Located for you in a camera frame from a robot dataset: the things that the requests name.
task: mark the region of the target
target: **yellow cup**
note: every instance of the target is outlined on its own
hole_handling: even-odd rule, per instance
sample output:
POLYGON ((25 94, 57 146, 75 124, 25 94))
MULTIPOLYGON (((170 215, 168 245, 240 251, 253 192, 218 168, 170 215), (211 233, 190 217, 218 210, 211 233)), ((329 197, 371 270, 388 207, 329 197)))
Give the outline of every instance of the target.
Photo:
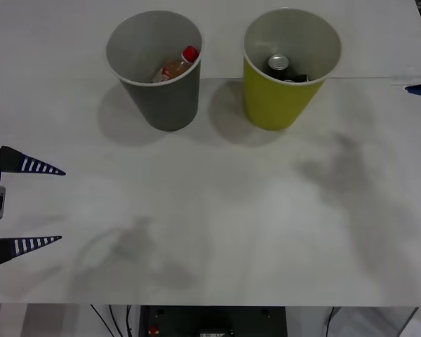
POLYGON ((246 114, 260 128, 289 127, 337 67, 342 42, 323 18, 292 8, 281 8, 254 20, 244 38, 243 86, 246 114), (263 71, 274 54, 286 56, 308 82, 288 83, 263 71))

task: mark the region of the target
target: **black and white stripes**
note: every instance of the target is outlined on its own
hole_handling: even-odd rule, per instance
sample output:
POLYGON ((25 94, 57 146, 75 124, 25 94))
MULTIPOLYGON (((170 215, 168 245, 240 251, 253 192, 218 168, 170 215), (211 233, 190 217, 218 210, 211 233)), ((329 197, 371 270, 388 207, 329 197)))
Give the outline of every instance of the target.
POLYGON ((13 239, 13 257, 29 253, 30 251, 35 251, 36 249, 52 244, 61 238, 61 236, 15 238, 13 239))
POLYGON ((42 173, 42 174, 55 174, 57 176, 65 176, 65 172, 51 166, 43 161, 31 158, 24 155, 20 172, 23 173, 42 173))

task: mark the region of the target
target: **gray cup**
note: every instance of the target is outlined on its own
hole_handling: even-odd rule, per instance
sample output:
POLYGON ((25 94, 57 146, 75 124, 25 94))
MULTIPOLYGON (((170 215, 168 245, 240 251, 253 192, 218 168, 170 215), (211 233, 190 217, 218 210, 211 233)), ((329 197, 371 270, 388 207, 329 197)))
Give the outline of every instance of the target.
POLYGON ((176 131, 188 125, 198 110, 202 46, 201 33, 191 20, 169 11, 151 11, 124 20, 112 32, 106 58, 148 123, 176 131), (180 58, 187 46, 200 52, 190 69, 170 81, 151 83, 165 61, 180 58))

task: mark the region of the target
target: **paper cup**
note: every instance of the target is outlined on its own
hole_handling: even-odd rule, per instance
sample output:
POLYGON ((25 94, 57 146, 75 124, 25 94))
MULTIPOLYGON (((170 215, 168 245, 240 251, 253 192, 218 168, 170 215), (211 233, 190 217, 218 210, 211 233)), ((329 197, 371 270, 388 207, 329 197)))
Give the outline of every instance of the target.
POLYGON ((289 127, 337 67, 342 43, 337 31, 319 16, 282 8, 261 15, 244 37, 244 93, 246 114, 260 128, 289 127), (288 83, 264 73, 270 56, 290 60, 308 82, 288 83))
POLYGON ((191 20, 150 11, 124 20, 112 32, 106 58, 148 123, 175 131, 188 125, 198 110, 202 46, 201 33, 191 20), (150 83, 165 61, 180 58, 187 46, 200 51, 190 69, 170 81, 150 83))

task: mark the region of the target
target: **red bottle cap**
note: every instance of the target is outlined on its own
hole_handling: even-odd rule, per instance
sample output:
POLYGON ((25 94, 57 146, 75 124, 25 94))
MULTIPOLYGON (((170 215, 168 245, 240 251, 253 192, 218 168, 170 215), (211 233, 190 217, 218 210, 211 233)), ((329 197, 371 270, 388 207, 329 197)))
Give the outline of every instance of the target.
POLYGON ((197 51, 194 47, 188 46, 183 52, 182 52, 183 58, 190 63, 195 62, 195 60, 199 56, 199 51, 197 51))

